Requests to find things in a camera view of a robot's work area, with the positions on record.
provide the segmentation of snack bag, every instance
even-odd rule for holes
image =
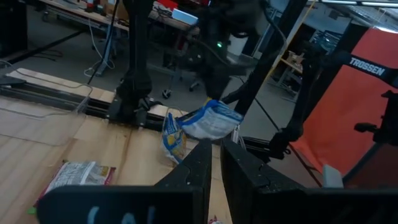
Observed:
[[[35,214],[40,198],[54,188],[64,185],[108,185],[115,170],[115,167],[99,166],[96,162],[64,161],[51,182],[40,194],[35,205],[28,210],[28,213]]]
[[[179,164],[185,156],[187,137],[177,124],[171,113],[167,113],[162,131],[161,148],[165,151],[166,157],[174,163]]]
[[[222,101],[209,100],[191,118],[178,119],[177,123],[190,136],[217,140],[227,136],[242,121],[243,116]]]

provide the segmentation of blue and white chip bag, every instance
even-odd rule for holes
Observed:
[[[181,163],[185,156],[186,144],[186,135],[175,121],[173,115],[168,113],[164,121],[161,143],[161,146],[166,153],[166,157],[176,164]]]
[[[217,140],[227,136],[241,124],[243,116],[218,100],[210,100],[195,115],[177,124],[190,136]]]

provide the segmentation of floor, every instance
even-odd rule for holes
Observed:
[[[36,12],[32,8],[28,10],[30,45],[43,46],[76,32],[76,29],[66,26],[64,22],[58,21],[54,17],[51,17],[49,22],[42,22],[41,15],[41,12]],[[100,52],[103,51],[103,44],[98,43]],[[14,64],[14,67],[27,68],[75,82],[86,83],[88,77],[84,76],[83,71],[90,68],[100,59],[98,54],[91,49],[90,33],[81,34],[74,39],[52,48],[52,50],[61,52],[63,57],[54,58],[56,61],[47,58],[31,57]],[[161,57],[158,52],[151,50],[148,56],[149,63],[160,64]],[[127,70],[127,54],[118,55],[114,62],[116,68],[113,70],[108,69],[102,77],[96,77],[91,83],[93,86],[111,91],[118,86],[120,78]],[[168,100],[165,100],[162,98],[162,91],[168,87],[170,76],[152,70],[148,70],[148,72],[153,82],[153,90],[150,96],[162,101],[167,106],[178,107],[183,111],[192,111],[203,105],[206,100],[206,93],[202,86],[193,92],[189,92],[188,87],[194,79],[194,76],[189,73],[183,74],[183,80],[177,81],[176,85],[174,85],[172,96]],[[226,93],[239,88],[241,84],[240,80],[233,78],[226,89]],[[291,96],[285,91],[268,84],[263,84],[257,94],[260,104],[279,127],[284,127],[287,124],[294,108],[294,104],[283,100],[283,97]],[[241,125],[241,135],[271,139],[276,131],[276,128],[261,110],[260,106],[257,103],[253,103]],[[304,177],[295,178],[295,172],[297,171],[289,168],[290,165],[286,166],[287,163],[303,169],[298,159],[294,156],[290,156],[283,161],[274,161],[271,166],[303,185],[316,186],[305,170],[300,172]]]

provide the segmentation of gray carpet floor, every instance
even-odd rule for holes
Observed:
[[[30,45],[43,46],[76,32],[76,29],[67,26],[65,22],[58,21],[53,17],[50,18],[49,22],[43,22],[41,15],[41,12],[36,12],[32,8],[28,10]],[[100,52],[103,51],[103,45],[104,43],[98,43]],[[52,50],[62,52],[63,57],[54,58],[56,61],[31,57],[14,64],[14,66],[35,70],[75,82],[86,83],[88,77],[84,76],[83,71],[90,68],[100,59],[98,54],[91,49],[90,33],[81,34],[74,39],[70,39],[52,48]],[[127,53],[118,55],[114,61],[116,68],[113,70],[107,69],[102,77],[96,77],[93,80],[92,85],[106,90],[114,90],[123,73],[127,70],[127,56]],[[160,65],[161,54],[159,52],[151,50],[148,53],[148,57],[149,63]],[[172,96],[168,100],[165,100],[162,98],[162,91],[167,88],[170,75],[153,70],[149,70],[148,72],[153,81],[153,90],[150,96],[161,100],[167,106],[175,106],[184,111],[191,111],[200,107],[206,99],[203,86],[199,86],[195,91],[189,92],[188,87],[192,83],[194,76],[190,73],[184,73],[183,80],[175,82]],[[226,93],[237,89],[241,84],[240,80],[232,79],[226,89]],[[289,95],[285,91],[266,83],[263,84],[257,94],[257,99],[279,127],[287,124],[294,108],[293,103],[283,100],[282,97],[289,97]],[[270,139],[275,132],[275,127],[261,110],[260,106],[253,103],[241,126],[241,134],[243,136]]]

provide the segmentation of wooden tabletop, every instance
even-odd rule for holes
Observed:
[[[281,58],[280,60],[283,61],[286,65],[292,67],[294,70],[296,70],[296,71],[299,72],[300,74],[303,73],[303,68],[302,68],[301,66],[296,65],[296,64],[294,64],[294,63],[292,63],[292,62],[288,62],[288,61],[286,61],[286,60],[283,59],[283,58]]]
[[[66,85],[79,84],[22,68],[19,71]],[[17,72],[9,75],[55,88]],[[91,93],[92,98],[107,102],[111,102],[113,96],[113,92],[99,88],[94,88]],[[166,111],[167,107],[159,105],[150,112],[163,116]],[[195,141],[188,141],[188,150],[196,144]],[[0,223],[37,223],[33,215],[27,214],[27,209],[33,206],[64,159],[96,161],[104,166],[116,167],[112,184],[153,185],[173,169],[159,146],[159,132],[109,124],[106,120],[91,116],[85,118],[74,138],[64,146],[0,136]],[[218,146],[213,146],[209,218],[215,215],[223,223],[232,223],[221,179]]]
[[[77,14],[79,16],[83,16],[85,18],[91,19],[91,20],[96,21],[96,22],[101,22],[101,23],[105,23],[105,24],[110,24],[111,23],[111,18],[109,16],[108,17],[104,17],[104,16],[102,16],[102,15],[100,15],[98,13],[86,12],[83,9],[72,9],[70,7],[66,7],[63,4],[60,4],[59,2],[53,1],[53,0],[39,0],[39,1],[44,2],[46,4],[49,4],[51,6],[66,10],[68,12]],[[161,19],[158,20],[159,22],[162,22],[164,24],[167,24],[169,26],[172,26],[172,27],[180,29],[180,30],[187,30],[190,27],[189,24],[186,24],[184,22],[178,21],[176,19],[168,18],[168,17],[160,17],[159,13],[156,10],[152,10],[150,12],[150,14],[149,14],[149,17],[151,19],[161,18]],[[129,28],[127,26],[123,26],[121,24],[118,24],[117,22],[114,23],[114,26],[117,27],[117,28],[120,28],[120,29],[129,30]],[[196,29],[194,29],[192,31],[192,34],[198,34],[198,33],[199,33],[199,28],[196,28]]]

